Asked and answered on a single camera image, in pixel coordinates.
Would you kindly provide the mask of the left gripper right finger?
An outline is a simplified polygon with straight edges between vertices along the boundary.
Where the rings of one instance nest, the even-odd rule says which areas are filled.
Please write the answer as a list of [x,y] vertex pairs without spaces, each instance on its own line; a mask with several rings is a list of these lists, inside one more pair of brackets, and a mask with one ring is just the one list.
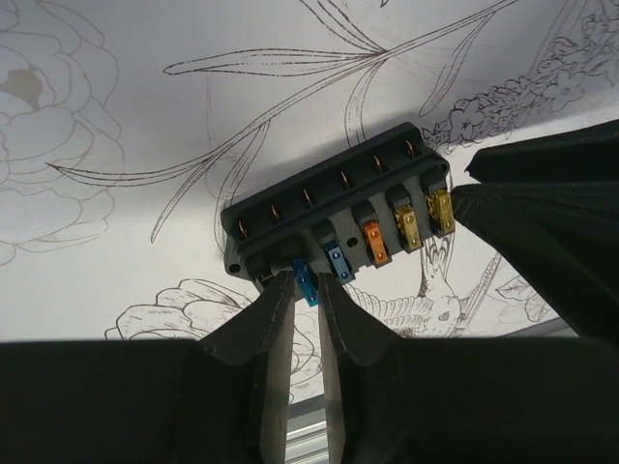
[[404,338],[319,278],[333,463],[614,463],[618,352],[574,337]]

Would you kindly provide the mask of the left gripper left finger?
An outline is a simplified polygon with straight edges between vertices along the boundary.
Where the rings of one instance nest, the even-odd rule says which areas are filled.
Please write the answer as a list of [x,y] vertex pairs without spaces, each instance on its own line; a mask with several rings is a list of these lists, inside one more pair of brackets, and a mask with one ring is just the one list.
[[281,463],[295,281],[199,340],[1,347],[5,463]]

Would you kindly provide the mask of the black fuse box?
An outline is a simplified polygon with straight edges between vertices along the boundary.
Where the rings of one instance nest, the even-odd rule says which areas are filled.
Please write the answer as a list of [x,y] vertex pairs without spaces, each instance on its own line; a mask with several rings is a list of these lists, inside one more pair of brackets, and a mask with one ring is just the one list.
[[263,290],[280,271],[348,282],[453,233],[448,162],[410,123],[376,135],[221,212],[224,266]]

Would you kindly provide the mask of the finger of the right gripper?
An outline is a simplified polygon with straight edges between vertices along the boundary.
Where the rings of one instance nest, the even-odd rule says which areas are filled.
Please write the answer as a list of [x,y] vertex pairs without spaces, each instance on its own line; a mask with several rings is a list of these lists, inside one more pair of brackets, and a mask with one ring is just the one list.
[[480,183],[616,181],[618,122],[487,147],[466,171]]
[[618,335],[618,184],[472,184],[457,222],[499,251],[577,333]]

